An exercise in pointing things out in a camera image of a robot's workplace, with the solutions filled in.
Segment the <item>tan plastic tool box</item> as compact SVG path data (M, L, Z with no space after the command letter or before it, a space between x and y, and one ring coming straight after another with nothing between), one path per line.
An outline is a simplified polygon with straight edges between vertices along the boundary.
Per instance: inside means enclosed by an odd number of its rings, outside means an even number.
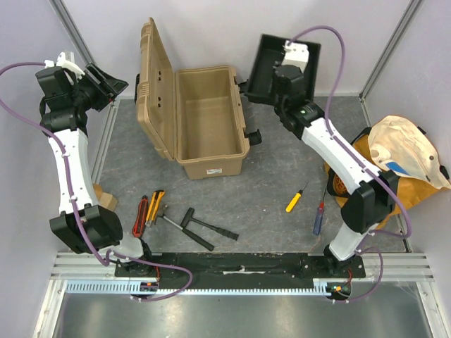
M239 175L261 134L246 131L234 67L174 71L153 18L142 26L140 52L137 121L160 157L191 180Z

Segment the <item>black tool tray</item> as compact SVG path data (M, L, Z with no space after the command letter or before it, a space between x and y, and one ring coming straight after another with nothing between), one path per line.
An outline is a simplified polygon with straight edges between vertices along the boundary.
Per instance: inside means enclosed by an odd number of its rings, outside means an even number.
M261 36L257 55L252 71L246 84L240 84L241 92L249 102L274 105L273 71L276 65L282 63L285 56L287 38L263 34ZM305 44L309 52L309 60L304 73L307 100L312 101L316 86L316 74L319 66L321 44L298 40Z

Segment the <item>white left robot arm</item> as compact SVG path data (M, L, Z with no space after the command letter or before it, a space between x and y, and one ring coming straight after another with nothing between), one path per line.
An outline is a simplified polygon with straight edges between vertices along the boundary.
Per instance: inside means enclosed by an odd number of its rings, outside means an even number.
M87 161L87 111L102 111L128 83L92 63L81 69L72 61L46 61L35 76L44 92L39 125L48 135L60 186L59 215L49 221L51 231L77 254L94 254L104 265L116 254L131 261L139 276L152 274L149 247L124 233L119 217L100 205Z

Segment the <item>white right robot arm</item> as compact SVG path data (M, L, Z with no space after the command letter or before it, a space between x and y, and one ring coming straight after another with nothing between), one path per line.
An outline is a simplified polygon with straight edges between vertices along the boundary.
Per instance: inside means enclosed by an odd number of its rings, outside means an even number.
M310 146L342 180L349 194L341 208L343 224L325 248L324 272L339 277L365 236L395 207L399 178L366 160L304 95L304 75L295 65L273 68L274 110L283 126Z

